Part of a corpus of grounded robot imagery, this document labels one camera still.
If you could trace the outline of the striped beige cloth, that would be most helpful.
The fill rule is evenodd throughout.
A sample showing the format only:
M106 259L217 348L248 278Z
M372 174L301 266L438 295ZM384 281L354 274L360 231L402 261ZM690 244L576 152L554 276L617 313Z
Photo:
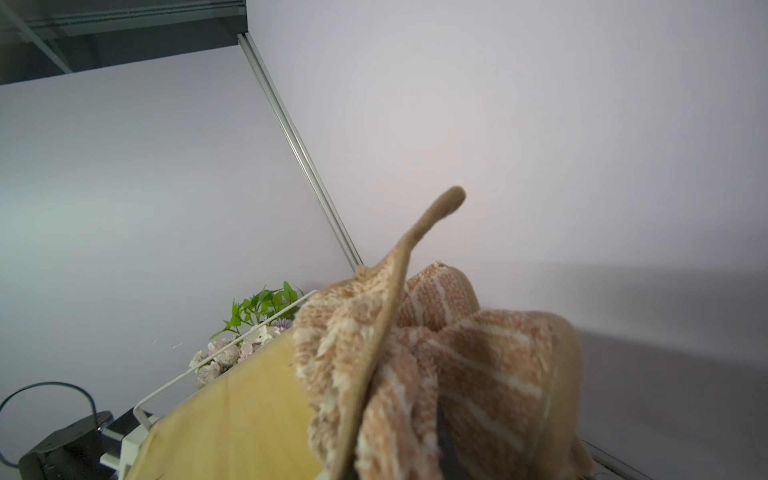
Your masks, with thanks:
M294 365L325 479L584 479L579 336L543 311L488 310L468 277L413 249L455 212L439 196L375 266L314 294Z

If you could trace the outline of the yellow white bookshelf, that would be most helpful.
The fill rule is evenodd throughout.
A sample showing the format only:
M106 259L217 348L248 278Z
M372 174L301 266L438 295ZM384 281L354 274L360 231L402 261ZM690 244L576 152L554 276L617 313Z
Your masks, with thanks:
M155 422L128 478L317 478L294 355L287 330Z

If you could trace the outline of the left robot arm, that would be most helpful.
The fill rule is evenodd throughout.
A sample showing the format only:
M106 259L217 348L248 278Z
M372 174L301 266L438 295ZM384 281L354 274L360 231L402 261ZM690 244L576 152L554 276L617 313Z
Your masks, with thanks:
M104 466L100 458L105 453L102 427L113 420L113 415L109 411L99 412L92 395L85 389L61 381L33 383L6 397L1 409L17 395L40 387L63 387L79 392L86 398L90 413L49 434L18 461L1 455L1 463L17 470L22 479L112 479L114 470Z

